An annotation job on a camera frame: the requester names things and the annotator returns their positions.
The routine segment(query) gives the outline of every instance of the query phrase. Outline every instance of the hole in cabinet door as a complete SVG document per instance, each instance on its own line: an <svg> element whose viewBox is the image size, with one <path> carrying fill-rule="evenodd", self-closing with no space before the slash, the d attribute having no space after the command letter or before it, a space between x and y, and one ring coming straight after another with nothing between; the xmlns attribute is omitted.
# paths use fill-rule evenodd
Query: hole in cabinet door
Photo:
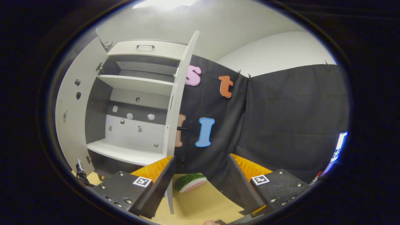
<svg viewBox="0 0 400 225"><path fill-rule="evenodd" d="M172 102L173 102L173 100L174 100L174 96L172 96L172 99L171 99L171 106L170 106L170 109L172 109Z"/></svg>

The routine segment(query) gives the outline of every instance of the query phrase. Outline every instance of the sticker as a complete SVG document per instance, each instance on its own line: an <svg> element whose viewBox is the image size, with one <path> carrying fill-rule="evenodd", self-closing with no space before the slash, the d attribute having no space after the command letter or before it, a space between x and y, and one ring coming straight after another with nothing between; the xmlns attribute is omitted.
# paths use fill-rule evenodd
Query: sticker
<svg viewBox="0 0 400 225"><path fill-rule="evenodd" d="M183 121L186 120L186 116L183 114L179 114L178 117L178 127L182 127ZM176 131L176 138L175 138L175 147L181 147L183 145L182 141L180 141L180 132Z"/></svg>
<svg viewBox="0 0 400 225"><path fill-rule="evenodd" d="M80 80L79 80L79 79L76 79L74 84L75 84L76 86L79 86L79 85L80 85Z"/></svg>
<svg viewBox="0 0 400 225"><path fill-rule="evenodd" d="M196 86L200 84L201 69L197 66L189 66L188 73L186 74L185 84L190 86Z"/></svg>
<svg viewBox="0 0 400 225"><path fill-rule="evenodd" d="M225 98L232 97L232 93L229 92L229 86L233 86L233 81L230 80L230 76L220 76L219 80L221 81L220 93L222 96Z"/></svg>
<svg viewBox="0 0 400 225"><path fill-rule="evenodd" d="M197 147L210 146L211 127L215 123L215 120L210 118L200 118L199 123L201 124L200 136L195 145Z"/></svg>
<svg viewBox="0 0 400 225"><path fill-rule="evenodd" d="M147 118L149 119L149 120L154 120L156 117L153 115L153 114L149 114L149 115L147 115Z"/></svg>
<svg viewBox="0 0 400 225"><path fill-rule="evenodd" d="M151 181L152 181L151 179L147 179L147 178L144 178L144 177L138 177L133 182L133 184L134 185L138 185L138 186L142 186L142 187L147 187L150 184Z"/></svg>
<svg viewBox="0 0 400 225"><path fill-rule="evenodd" d="M252 177L251 179L256 185L262 185L269 182L269 180L264 175Z"/></svg>

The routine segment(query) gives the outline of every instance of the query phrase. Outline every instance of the ceiling light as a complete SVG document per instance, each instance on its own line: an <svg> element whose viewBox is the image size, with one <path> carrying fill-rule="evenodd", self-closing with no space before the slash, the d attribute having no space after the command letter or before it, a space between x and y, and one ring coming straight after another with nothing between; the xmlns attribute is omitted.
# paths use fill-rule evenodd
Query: ceiling light
<svg viewBox="0 0 400 225"><path fill-rule="evenodd" d="M133 9L145 6L166 6L168 8L174 8L176 6L191 6L195 1L196 0L146 0L136 4Z"/></svg>

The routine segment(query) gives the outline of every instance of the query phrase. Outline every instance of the drawer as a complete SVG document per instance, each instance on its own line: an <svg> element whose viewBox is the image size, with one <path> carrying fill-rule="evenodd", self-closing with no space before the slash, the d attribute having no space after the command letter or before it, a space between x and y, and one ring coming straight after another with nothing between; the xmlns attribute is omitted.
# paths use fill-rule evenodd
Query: drawer
<svg viewBox="0 0 400 225"><path fill-rule="evenodd" d="M116 43L108 55L141 55L180 60L185 49L186 45L172 42L130 40Z"/></svg>

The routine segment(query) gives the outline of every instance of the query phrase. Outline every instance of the drawer handle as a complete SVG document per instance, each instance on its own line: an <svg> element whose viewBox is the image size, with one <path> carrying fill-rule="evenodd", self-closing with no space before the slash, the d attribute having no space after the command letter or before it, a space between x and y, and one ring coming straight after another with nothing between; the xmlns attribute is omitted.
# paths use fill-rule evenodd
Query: drawer handle
<svg viewBox="0 0 400 225"><path fill-rule="evenodd" d="M151 44L138 44L138 45L136 45L137 48L139 48L139 46L151 46L152 48L155 47L154 45L151 45Z"/></svg>

